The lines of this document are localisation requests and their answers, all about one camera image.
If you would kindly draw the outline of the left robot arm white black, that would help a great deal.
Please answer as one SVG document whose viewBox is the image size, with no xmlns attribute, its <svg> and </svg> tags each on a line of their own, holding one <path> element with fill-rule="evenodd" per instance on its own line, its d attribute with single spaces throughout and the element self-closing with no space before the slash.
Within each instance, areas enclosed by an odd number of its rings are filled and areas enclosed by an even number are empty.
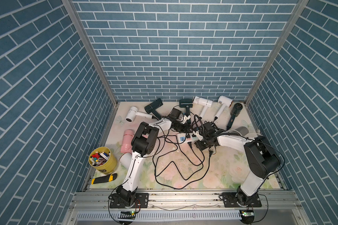
<svg viewBox="0 0 338 225">
<path fill-rule="evenodd" d="M 136 199 L 140 173 L 144 160 L 153 151 L 159 132 L 171 129 L 172 121 L 162 118 L 153 123 L 140 123 L 132 141 L 131 161 L 124 182 L 115 189 L 112 194 L 114 200 L 118 200 L 125 208 L 133 206 Z"/>
</svg>

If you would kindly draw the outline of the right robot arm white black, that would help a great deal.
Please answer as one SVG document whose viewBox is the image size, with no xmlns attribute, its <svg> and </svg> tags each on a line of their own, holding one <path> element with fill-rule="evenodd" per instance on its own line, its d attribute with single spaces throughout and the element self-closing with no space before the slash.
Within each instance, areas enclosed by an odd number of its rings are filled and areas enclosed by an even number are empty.
<svg viewBox="0 0 338 225">
<path fill-rule="evenodd" d="M 238 133 L 213 134 L 195 142 L 198 149 L 205 150 L 212 146 L 223 146 L 245 153 L 250 172 L 237 188 L 236 201 L 239 206 L 247 207 L 255 198 L 265 180 L 276 172 L 281 159 L 266 137 L 245 137 Z"/>
</svg>

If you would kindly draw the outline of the white multicolour power strip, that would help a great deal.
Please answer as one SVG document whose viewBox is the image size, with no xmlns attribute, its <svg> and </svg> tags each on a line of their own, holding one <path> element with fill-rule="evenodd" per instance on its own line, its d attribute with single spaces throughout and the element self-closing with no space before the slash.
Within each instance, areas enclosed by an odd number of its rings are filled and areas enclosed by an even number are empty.
<svg viewBox="0 0 338 225">
<path fill-rule="evenodd" d="M 177 140 L 179 144 L 187 143 L 187 142 L 196 142 L 198 140 L 202 140 L 202 136 L 193 134 L 193 133 L 178 133 Z"/>
</svg>

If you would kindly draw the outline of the dark green boxy hair dryer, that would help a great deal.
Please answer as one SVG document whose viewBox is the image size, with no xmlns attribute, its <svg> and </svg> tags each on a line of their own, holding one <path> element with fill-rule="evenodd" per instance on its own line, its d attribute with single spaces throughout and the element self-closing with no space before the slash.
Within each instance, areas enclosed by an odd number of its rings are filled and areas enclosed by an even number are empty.
<svg viewBox="0 0 338 225">
<path fill-rule="evenodd" d="M 186 110 L 185 117 L 187 118 L 186 123 L 190 124 L 190 109 L 193 107 L 193 99 L 191 98 L 183 98 L 179 101 L 179 107 L 184 108 Z"/>
</svg>

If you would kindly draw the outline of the dark teal round hair dryer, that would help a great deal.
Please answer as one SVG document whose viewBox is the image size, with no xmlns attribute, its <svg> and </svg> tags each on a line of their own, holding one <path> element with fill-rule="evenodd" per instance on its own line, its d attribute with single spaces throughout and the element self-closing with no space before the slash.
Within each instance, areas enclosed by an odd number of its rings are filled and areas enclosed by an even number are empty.
<svg viewBox="0 0 338 225">
<path fill-rule="evenodd" d="M 240 114 L 242 109 L 243 105 L 241 103 L 235 103 L 230 113 L 231 114 L 230 120 L 228 121 L 228 124 L 226 126 L 227 130 L 232 128 L 235 118 Z"/>
</svg>

